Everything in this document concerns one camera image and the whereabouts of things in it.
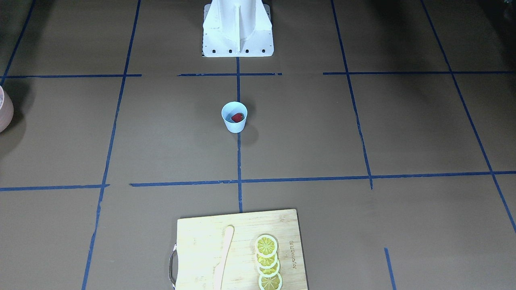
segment cup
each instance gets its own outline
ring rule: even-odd
[[[12,120],[14,108],[9,95],[0,86],[0,132],[2,132]]]
[[[231,120],[231,117],[237,113],[242,113],[244,119],[238,123]],[[231,133],[240,133],[244,129],[247,120],[247,108],[240,102],[229,102],[222,107],[222,118],[224,123]]]

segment cutting board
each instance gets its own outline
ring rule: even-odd
[[[278,241],[282,290],[308,290],[296,210],[280,210],[178,220],[177,290],[213,290],[214,269],[222,257],[224,231],[233,226],[233,240],[222,290],[259,290],[254,243],[262,234]]]

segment stack of lime slices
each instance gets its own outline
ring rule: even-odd
[[[280,290],[283,280],[280,275],[278,241],[271,235],[261,235],[254,243],[258,261],[258,285],[261,290]]]

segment cutting board handle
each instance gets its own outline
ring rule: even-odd
[[[174,248],[172,249],[172,253],[170,254],[170,267],[169,267],[169,278],[170,278],[170,283],[172,283],[172,289],[175,290],[175,279],[174,277],[172,276],[172,261],[174,259],[174,253],[177,253],[177,250],[178,250],[178,245],[177,243],[174,244]]]

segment strawberry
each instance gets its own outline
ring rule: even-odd
[[[231,120],[233,120],[235,123],[242,122],[244,119],[244,114],[242,113],[236,113],[231,117]]]

